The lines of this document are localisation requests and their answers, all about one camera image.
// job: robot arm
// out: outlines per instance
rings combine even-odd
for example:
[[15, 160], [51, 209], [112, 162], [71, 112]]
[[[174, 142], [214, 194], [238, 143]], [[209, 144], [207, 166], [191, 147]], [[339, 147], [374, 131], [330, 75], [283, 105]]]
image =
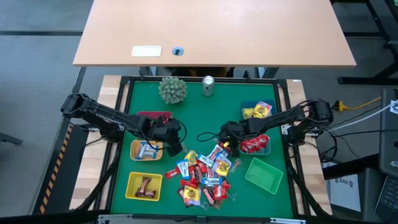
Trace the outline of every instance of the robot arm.
[[[248, 118], [238, 123], [228, 121], [221, 127], [220, 141], [229, 142], [236, 147], [240, 141], [255, 138], [270, 128], [301, 121], [300, 124], [287, 129], [288, 142], [296, 144], [304, 141], [305, 134], [313, 128], [323, 127], [333, 122], [333, 113], [329, 103], [322, 100], [303, 103], [305, 104], [300, 103], [290, 110], [266, 118]], [[305, 115], [305, 107], [308, 107], [308, 116]], [[233, 150], [232, 156], [238, 155], [238, 151]]]
[[125, 114], [105, 105], [97, 103], [86, 94], [69, 95], [61, 108], [67, 118], [81, 118], [96, 126], [101, 136], [116, 142], [123, 138], [124, 129], [132, 135], [145, 140], [167, 142], [170, 156], [177, 155], [182, 146], [178, 138], [181, 130], [176, 119], [152, 119], [136, 114]]

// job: gray floor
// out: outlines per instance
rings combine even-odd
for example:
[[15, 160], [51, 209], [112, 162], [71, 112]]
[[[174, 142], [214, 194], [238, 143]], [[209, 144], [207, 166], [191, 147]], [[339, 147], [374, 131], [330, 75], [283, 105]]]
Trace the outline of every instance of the gray floor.
[[[90, 0], [0, 0], [0, 30], [82, 30], [90, 11]], [[383, 1], [375, 8], [391, 36], [398, 39], [398, 26]], [[344, 31], [376, 31], [366, 7], [335, 4]], [[0, 217], [29, 213], [39, 177], [57, 131], [59, 109], [74, 84], [78, 68], [72, 60], [79, 37], [0, 37], [0, 131], [24, 140], [21, 146], [2, 144], [0, 148]], [[282, 68], [276, 78], [302, 79], [307, 98], [329, 102], [343, 100], [360, 105], [380, 96], [381, 86], [341, 86], [338, 76], [370, 77], [392, 62], [381, 39], [348, 39], [358, 64], [355, 68]], [[244, 68], [239, 69], [242, 75]], [[88, 68], [81, 92], [97, 98], [103, 75], [137, 75], [137, 68]], [[363, 110], [336, 113], [337, 121]], [[346, 128], [340, 133], [378, 129], [379, 118]], [[347, 137], [359, 156], [377, 152], [377, 134]], [[317, 141], [322, 151], [332, 146], [328, 136]], [[355, 156], [339, 141], [337, 159]]]

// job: wooden desk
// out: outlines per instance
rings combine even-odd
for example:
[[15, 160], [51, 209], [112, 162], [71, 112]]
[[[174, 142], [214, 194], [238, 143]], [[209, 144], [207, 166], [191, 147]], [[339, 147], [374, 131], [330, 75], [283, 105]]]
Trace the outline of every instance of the wooden desk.
[[[133, 57], [137, 45], [162, 54]], [[329, 0], [95, 0], [73, 64], [356, 65]]]
[[[105, 76], [101, 90], [99, 92], [98, 102], [106, 106], [114, 107], [116, 103], [116, 98], [118, 95], [120, 76]], [[301, 80], [287, 80], [289, 98], [291, 105], [296, 105], [301, 101], [305, 100], [304, 89]], [[282, 105], [284, 104], [284, 92], [282, 88], [279, 89], [280, 98], [282, 100]], [[122, 97], [122, 108], [126, 100], [126, 95]], [[100, 134], [98, 132], [89, 133], [88, 142], [98, 139]], [[305, 139], [308, 142], [315, 143], [310, 137]], [[83, 155], [83, 160], [80, 165], [80, 170], [78, 178], [75, 185], [75, 190], [73, 192], [72, 201], [70, 208], [76, 208], [79, 206], [84, 199], [90, 194], [94, 186], [98, 183], [100, 177], [101, 166], [104, 159], [104, 150], [106, 147], [105, 141], [100, 141], [95, 144], [86, 147]], [[331, 214], [330, 203], [328, 199], [328, 194], [325, 187], [325, 181], [323, 179], [322, 167], [319, 160], [318, 151], [309, 145], [300, 146], [300, 155], [302, 161], [302, 168], [305, 176], [305, 184], [309, 191], [314, 196], [315, 200], [322, 206], [322, 208]], [[298, 211], [304, 214], [303, 203], [299, 188], [295, 186], [296, 198], [298, 201]], [[105, 186], [102, 194], [102, 200], [100, 203], [100, 208], [104, 208], [106, 195], [108, 193], [108, 185]]]

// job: yellow basket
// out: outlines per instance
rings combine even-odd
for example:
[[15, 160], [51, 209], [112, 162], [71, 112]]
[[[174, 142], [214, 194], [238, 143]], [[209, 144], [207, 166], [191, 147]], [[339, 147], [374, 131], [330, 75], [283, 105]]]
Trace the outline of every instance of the yellow basket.
[[[146, 190], [156, 190], [155, 197], [136, 197], [137, 189], [142, 184], [143, 177], [151, 177]], [[162, 175], [160, 174], [146, 174], [141, 172], [131, 172], [129, 176], [129, 182], [127, 183], [126, 198], [136, 199], [136, 200], [148, 200], [157, 202], [160, 199], [160, 190], [162, 188]]]
[[[130, 148], [130, 158], [134, 161], [156, 161], [159, 160], [160, 158], [162, 158], [163, 156], [163, 150], [158, 150], [155, 159], [152, 158], [147, 158], [144, 157], [142, 159], [136, 159], [137, 154], [138, 154], [138, 150], [139, 150], [139, 146], [141, 145], [141, 142], [143, 142], [145, 140], [134, 140], [131, 143], [131, 148]], [[163, 143], [162, 142], [157, 142], [157, 141], [149, 141], [149, 143], [153, 146], [158, 146], [159, 149], [163, 148]]]

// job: green table mat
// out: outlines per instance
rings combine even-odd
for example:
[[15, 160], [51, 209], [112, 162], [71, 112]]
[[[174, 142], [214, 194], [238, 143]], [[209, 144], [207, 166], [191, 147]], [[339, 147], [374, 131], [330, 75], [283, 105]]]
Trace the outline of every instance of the green table mat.
[[[132, 91], [130, 113], [139, 111], [171, 111], [174, 118], [183, 122], [188, 134], [185, 145], [198, 154], [208, 155], [215, 146], [214, 141], [198, 142], [198, 134], [210, 131], [217, 133], [222, 124], [227, 121], [242, 119], [240, 110], [242, 101], [275, 100], [274, 87], [268, 84], [216, 83], [211, 96], [203, 96], [202, 84], [187, 82], [188, 95], [186, 99], [175, 105], [163, 102], [158, 91], [159, 82], [135, 81]], [[210, 207], [206, 212], [201, 207], [185, 208], [182, 198], [177, 194], [181, 176], [167, 180], [164, 173], [172, 170], [176, 162], [183, 159], [181, 152], [175, 157], [169, 157], [164, 152], [159, 161], [136, 162], [130, 158], [131, 142], [135, 139], [126, 133], [123, 141], [118, 176], [114, 188], [111, 213], [154, 214], [154, 215], [205, 215], [222, 217], [279, 217], [292, 218], [293, 211], [289, 194], [289, 185], [282, 150], [280, 128], [266, 132], [271, 138], [272, 150], [268, 156], [258, 159], [281, 170], [284, 175], [275, 195], [247, 181], [244, 176], [253, 159], [251, 155], [241, 154], [243, 164], [227, 176], [231, 184], [230, 193], [236, 194], [236, 200], [224, 200], [221, 208]], [[133, 200], [125, 198], [130, 172], [146, 172], [162, 174], [162, 190], [158, 202]]]

